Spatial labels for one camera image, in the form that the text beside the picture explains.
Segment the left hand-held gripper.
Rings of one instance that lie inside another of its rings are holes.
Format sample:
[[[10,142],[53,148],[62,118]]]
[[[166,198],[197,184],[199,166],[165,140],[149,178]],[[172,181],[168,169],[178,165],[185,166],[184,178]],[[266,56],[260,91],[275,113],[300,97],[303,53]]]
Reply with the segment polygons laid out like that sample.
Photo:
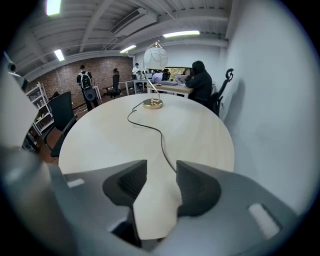
[[[8,74],[12,78],[14,78],[14,80],[17,82],[19,87],[24,91],[29,82],[27,79],[25,79],[24,77],[22,77],[16,72],[16,65],[12,62],[12,60],[10,59],[10,57],[5,51],[3,51],[3,54],[2,54],[2,62],[5,66],[4,69],[8,72]]]

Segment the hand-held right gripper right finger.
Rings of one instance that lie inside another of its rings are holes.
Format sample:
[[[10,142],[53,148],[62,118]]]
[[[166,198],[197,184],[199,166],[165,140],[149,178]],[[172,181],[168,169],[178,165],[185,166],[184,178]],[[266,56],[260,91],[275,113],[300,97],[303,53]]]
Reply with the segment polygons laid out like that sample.
[[[296,213],[254,180],[177,161],[182,204],[157,256],[267,256],[292,234]]]

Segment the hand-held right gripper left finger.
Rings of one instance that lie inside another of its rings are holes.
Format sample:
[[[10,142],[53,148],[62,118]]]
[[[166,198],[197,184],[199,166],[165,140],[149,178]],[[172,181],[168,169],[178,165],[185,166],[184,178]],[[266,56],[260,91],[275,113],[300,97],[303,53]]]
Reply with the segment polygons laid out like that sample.
[[[95,221],[140,248],[133,204],[147,181],[147,161],[65,174],[68,186]]]

